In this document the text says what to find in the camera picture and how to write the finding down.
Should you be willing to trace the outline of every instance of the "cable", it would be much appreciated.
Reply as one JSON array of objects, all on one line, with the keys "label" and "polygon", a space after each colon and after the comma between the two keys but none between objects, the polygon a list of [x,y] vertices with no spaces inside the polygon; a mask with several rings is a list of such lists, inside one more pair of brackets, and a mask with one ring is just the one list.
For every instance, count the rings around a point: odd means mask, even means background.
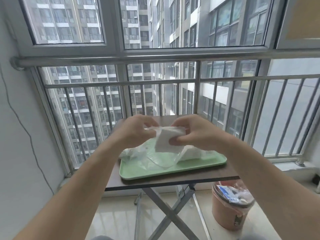
[{"label": "cable", "polygon": [[35,161],[36,161],[36,163],[37,163],[37,166],[38,166],[39,170],[41,171],[42,176],[43,176],[45,182],[47,183],[48,187],[50,188],[52,194],[54,195],[54,191],[52,190],[52,188],[51,188],[51,186],[50,186],[50,184],[49,184],[49,182],[48,182],[45,174],[43,173],[43,171],[42,171],[42,169],[41,169],[41,167],[40,167],[40,165],[39,165],[38,158],[37,158],[37,156],[36,156],[35,149],[34,149],[34,147],[33,147],[32,137],[31,137],[30,133],[27,131],[27,129],[24,127],[24,125],[22,124],[22,122],[21,122],[21,120],[20,120],[17,112],[16,112],[16,111],[14,110],[14,108],[12,108],[12,106],[11,106],[11,103],[10,103],[10,100],[9,100],[9,92],[8,92],[8,88],[7,88],[7,84],[6,84],[5,78],[4,78],[4,76],[3,76],[1,63],[0,63],[0,75],[1,75],[2,81],[3,81],[3,83],[4,83],[4,88],[5,88],[5,92],[6,92],[6,97],[7,97],[8,105],[9,105],[10,109],[12,110],[12,112],[13,112],[13,113],[15,114],[15,116],[17,117],[17,119],[18,119],[19,124],[21,125],[21,127],[22,127],[22,128],[25,130],[25,132],[28,134],[28,136],[29,136],[29,138],[30,138],[30,144],[31,144],[31,148],[32,148],[32,153],[33,153],[33,155],[34,155],[34,158],[35,158]]}]

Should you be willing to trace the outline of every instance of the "brown trash bin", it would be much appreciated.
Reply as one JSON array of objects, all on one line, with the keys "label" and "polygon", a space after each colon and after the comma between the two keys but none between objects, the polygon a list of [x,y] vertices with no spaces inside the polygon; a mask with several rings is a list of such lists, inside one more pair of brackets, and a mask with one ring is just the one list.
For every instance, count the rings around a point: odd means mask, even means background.
[{"label": "brown trash bin", "polygon": [[212,215],[215,220],[227,230],[236,231],[242,229],[247,214],[255,201],[253,200],[249,204],[229,202],[217,189],[215,183],[212,185],[212,193]]}]

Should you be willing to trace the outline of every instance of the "high-rise building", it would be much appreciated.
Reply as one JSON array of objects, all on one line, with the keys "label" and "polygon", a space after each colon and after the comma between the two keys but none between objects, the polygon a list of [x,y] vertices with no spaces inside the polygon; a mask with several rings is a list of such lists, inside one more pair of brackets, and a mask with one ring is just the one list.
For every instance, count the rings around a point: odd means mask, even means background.
[{"label": "high-rise building", "polygon": [[[97,0],[24,1],[36,44],[98,43],[104,40]],[[270,1],[119,0],[124,48],[261,45]],[[201,77],[253,76],[257,63],[256,60],[202,62]],[[195,61],[127,64],[126,68],[129,81],[195,78],[197,70]],[[42,72],[47,84],[117,81],[113,64],[46,67]],[[198,113],[239,137],[249,86],[250,82],[241,81],[202,83]],[[160,97],[163,115],[191,114],[193,107],[197,106],[194,104],[194,83],[132,85],[129,91],[132,115],[160,115]],[[90,87],[86,91],[84,88],[68,88],[66,91],[57,88],[48,93],[56,120],[65,133],[63,138],[69,155],[75,165],[80,165],[85,159],[84,154],[90,156],[97,143],[102,142],[111,127],[122,118],[119,89],[117,86]]]}]

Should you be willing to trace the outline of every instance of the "floor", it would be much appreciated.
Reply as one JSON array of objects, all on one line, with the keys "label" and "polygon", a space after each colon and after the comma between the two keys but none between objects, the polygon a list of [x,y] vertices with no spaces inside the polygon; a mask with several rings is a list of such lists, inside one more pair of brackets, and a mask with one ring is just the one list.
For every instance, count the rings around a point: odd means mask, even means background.
[{"label": "floor", "polygon": [[[311,190],[315,189],[315,186],[310,184],[306,186]],[[170,206],[173,206],[177,200],[176,193],[162,193],[161,197]],[[197,191],[196,197],[212,240],[237,240],[241,236],[248,234],[258,234],[263,236],[266,240],[281,240],[257,203],[251,208],[243,229],[232,232],[220,226],[212,216],[211,190]],[[133,240],[136,219],[136,206],[134,205],[135,198],[136,196],[102,198],[86,240],[90,240],[99,235],[109,236],[114,240]],[[139,239],[148,239],[164,216],[164,213],[154,204],[154,202],[152,202],[148,196],[143,195],[141,200]],[[207,239],[192,198],[181,210],[179,216],[200,240]],[[171,223],[159,239],[185,240],[187,238],[173,223]]]}]

